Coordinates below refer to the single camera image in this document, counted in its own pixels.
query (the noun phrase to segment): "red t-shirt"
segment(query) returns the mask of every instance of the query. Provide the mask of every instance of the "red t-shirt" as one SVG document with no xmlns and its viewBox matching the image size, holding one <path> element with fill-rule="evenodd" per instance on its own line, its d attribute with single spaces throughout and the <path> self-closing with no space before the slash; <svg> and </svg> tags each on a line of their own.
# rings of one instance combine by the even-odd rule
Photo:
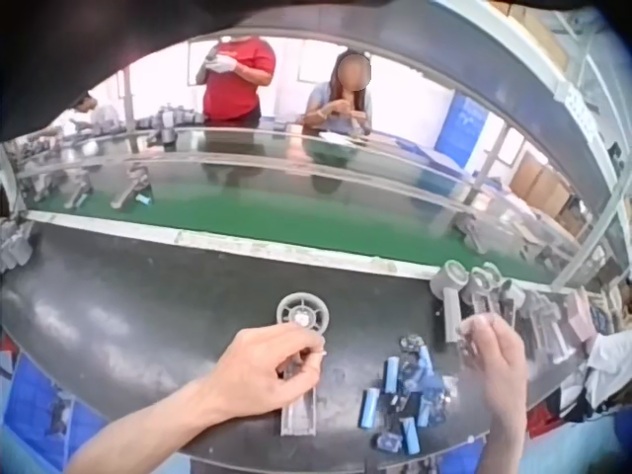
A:
<svg viewBox="0 0 632 474">
<path fill-rule="evenodd" d="M 217 54 L 234 57 L 238 62 L 275 73 L 277 59 L 271 46 L 259 38 L 220 43 Z M 208 71 L 204 92 L 204 115 L 212 121 L 237 119 L 252 111 L 259 103 L 257 86 L 242 79 L 234 72 L 218 74 Z"/>
</svg>

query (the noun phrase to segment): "worker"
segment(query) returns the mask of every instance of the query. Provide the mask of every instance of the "worker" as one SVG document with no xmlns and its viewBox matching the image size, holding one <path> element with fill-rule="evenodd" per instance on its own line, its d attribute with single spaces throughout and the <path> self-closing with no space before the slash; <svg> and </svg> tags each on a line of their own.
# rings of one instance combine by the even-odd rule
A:
<svg viewBox="0 0 632 474">
<path fill-rule="evenodd" d="M 464 333 L 478 348 L 494 415 L 479 473 L 515 473 L 526 428 L 524 345 L 500 317 L 469 318 Z M 296 354 L 307 354 L 301 370 L 279 378 L 277 371 Z M 324 355 L 323 337 L 295 323 L 242 330 L 211 373 L 104 428 L 66 472 L 149 473 L 208 427 L 289 405 L 316 386 Z"/>
<path fill-rule="evenodd" d="M 317 84 L 309 100 L 303 123 L 312 128 L 345 135 L 371 132 L 372 101 L 366 89 L 370 63 L 352 49 L 343 51 L 329 82 Z"/>
<path fill-rule="evenodd" d="M 271 84 L 276 65 L 272 47 L 259 37 L 231 38 L 214 46 L 196 75 L 197 84 L 206 86 L 205 124 L 257 128 L 257 89 Z"/>
<path fill-rule="evenodd" d="M 115 127 L 120 124 L 119 113 L 112 104 L 99 105 L 99 101 L 92 97 L 89 93 L 82 94 L 69 109 L 73 109 L 81 114 L 90 113 L 90 121 L 76 120 L 72 118 L 70 121 L 74 123 L 77 130 L 84 128 L 99 127 Z"/>
</svg>

